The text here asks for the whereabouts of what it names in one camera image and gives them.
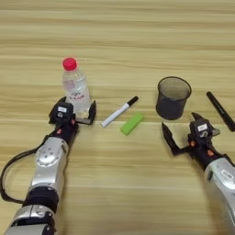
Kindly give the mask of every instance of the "wooden table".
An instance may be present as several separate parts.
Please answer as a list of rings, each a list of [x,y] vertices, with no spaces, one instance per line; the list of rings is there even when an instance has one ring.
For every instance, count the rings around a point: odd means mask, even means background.
[[[185,78],[193,88],[184,115],[168,122],[186,144],[195,111],[221,135],[214,144],[235,161],[234,134],[206,97],[211,90],[235,118],[235,3],[229,0],[11,0],[0,14],[0,167],[38,145],[53,126],[48,114],[63,96],[62,60],[87,75],[97,117],[81,126],[66,169],[57,227],[67,235],[225,234],[220,209],[201,169],[174,158],[155,111],[157,83]],[[134,95],[140,101],[106,129],[100,123]],[[144,121],[119,128],[135,112]],[[17,163],[8,192],[24,198],[34,157]],[[3,234],[20,205],[0,200]]]

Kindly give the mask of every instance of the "silver robot arm segment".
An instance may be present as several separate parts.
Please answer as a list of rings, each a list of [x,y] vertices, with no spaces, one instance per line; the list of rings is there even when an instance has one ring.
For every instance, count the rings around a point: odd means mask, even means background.
[[[71,104],[59,103],[52,110],[50,120],[56,128],[35,154],[37,168],[28,194],[5,235],[56,234],[54,216],[62,196],[66,156],[78,124]]]
[[[217,159],[206,168],[205,178],[222,205],[229,234],[235,234],[235,167],[226,158]]]

